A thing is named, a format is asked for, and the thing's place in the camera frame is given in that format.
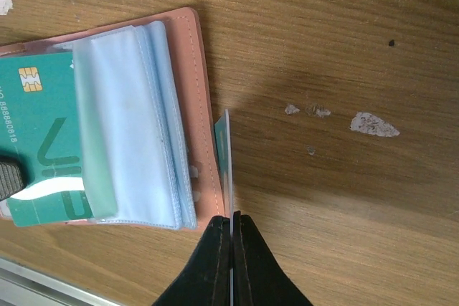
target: wooden surface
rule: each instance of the wooden surface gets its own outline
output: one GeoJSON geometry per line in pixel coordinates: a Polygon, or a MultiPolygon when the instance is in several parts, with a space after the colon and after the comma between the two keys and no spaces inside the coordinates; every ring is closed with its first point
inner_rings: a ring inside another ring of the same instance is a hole
{"type": "MultiPolygon", "coordinates": [[[[0,44],[193,6],[214,116],[232,110],[237,205],[314,305],[458,304],[459,0],[13,2],[0,44]],[[359,111],[400,136],[351,132],[359,111]]],[[[0,221],[0,255],[128,305],[153,302],[198,238],[0,221]]]]}

